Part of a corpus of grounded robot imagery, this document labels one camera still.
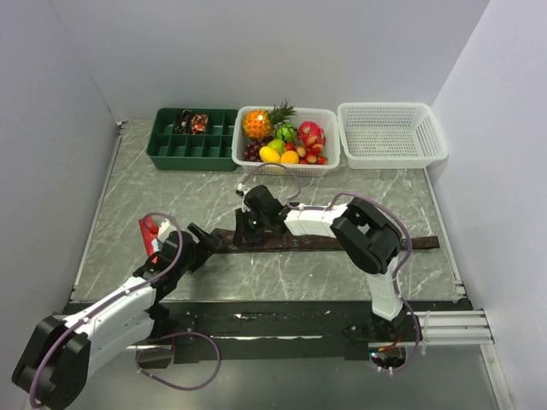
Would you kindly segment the brown floral necktie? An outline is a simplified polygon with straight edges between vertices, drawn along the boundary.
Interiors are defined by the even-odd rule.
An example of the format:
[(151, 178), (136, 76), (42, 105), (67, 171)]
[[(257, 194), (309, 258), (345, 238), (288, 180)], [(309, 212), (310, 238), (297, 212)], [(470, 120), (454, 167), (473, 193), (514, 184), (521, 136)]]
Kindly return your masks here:
[(275, 252), (313, 252), (313, 251), (342, 251), (343, 248), (336, 238), (320, 236), (292, 236), (285, 234), (282, 237), (268, 233), (262, 237), (259, 244), (240, 244), (233, 242), (235, 231), (215, 228), (211, 234), (222, 240), (219, 252), (222, 254), (241, 253), (275, 253)]

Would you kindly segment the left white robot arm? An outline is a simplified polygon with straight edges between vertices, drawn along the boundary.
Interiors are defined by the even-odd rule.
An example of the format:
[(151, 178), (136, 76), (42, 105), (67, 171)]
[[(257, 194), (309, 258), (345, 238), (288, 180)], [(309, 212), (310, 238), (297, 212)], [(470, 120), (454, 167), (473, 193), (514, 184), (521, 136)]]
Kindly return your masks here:
[(182, 276), (217, 253), (221, 238), (194, 224), (173, 229), (117, 290), (78, 313), (48, 316), (35, 327), (15, 366), (12, 383), (33, 405), (65, 409), (87, 380), (127, 347), (175, 339), (175, 322), (161, 304)]

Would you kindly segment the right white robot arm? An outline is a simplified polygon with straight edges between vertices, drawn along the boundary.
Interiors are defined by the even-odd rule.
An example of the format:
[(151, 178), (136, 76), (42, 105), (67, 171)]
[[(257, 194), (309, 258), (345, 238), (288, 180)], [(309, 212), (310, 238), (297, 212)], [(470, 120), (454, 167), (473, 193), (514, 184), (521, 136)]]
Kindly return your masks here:
[(397, 281), (402, 235), (392, 223), (395, 217), (390, 211), (354, 193), (349, 194), (352, 200), (348, 203), (331, 201), (325, 207), (283, 205), (264, 185), (248, 189), (240, 183), (236, 193), (242, 205), (236, 209), (234, 245), (264, 244), (266, 237), (337, 240), (367, 277), (376, 315), (375, 334), (390, 341), (403, 331), (403, 297)]

